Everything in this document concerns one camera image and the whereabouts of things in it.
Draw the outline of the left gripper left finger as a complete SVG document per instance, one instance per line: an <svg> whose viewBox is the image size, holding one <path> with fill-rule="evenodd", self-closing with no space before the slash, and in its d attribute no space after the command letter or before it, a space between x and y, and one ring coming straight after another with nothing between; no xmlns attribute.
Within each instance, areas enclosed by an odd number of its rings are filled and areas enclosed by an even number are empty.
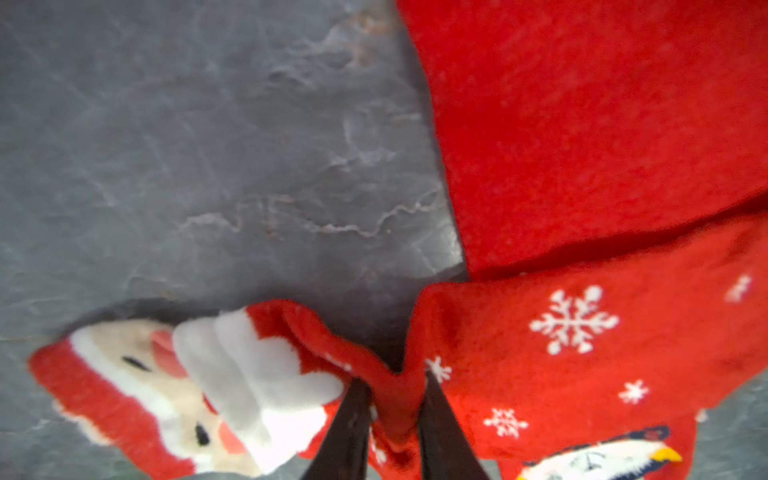
<svg viewBox="0 0 768 480"><path fill-rule="evenodd" d="M369 386L354 379L302 480L362 480L372 423Z"/></svg>

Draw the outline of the red santa sock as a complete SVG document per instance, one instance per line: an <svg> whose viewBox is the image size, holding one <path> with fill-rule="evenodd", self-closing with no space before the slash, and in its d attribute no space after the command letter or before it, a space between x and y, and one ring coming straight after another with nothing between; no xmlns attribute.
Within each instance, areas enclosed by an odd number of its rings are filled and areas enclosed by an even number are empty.
<svg viewBox="0 0 768 480"><path fill-rule="evenodd" d="M429 378L507 478L682 479L695 423L767 367L767 217L623 258L425 289L391 371L308 308L81 327L28 362L58 412L154 479L267 475L319 450L354 380L367 461L417 479Z"/></svg>

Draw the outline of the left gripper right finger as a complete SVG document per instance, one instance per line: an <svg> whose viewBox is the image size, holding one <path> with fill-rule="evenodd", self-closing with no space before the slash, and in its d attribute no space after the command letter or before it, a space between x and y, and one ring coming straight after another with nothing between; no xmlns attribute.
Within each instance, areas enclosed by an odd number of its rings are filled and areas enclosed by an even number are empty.
<svg viewBox="0 0 768 480"><path fill-rule="evenodd" d="M489 480L434 374L426 375L418 436L424 480Z"/></svg>

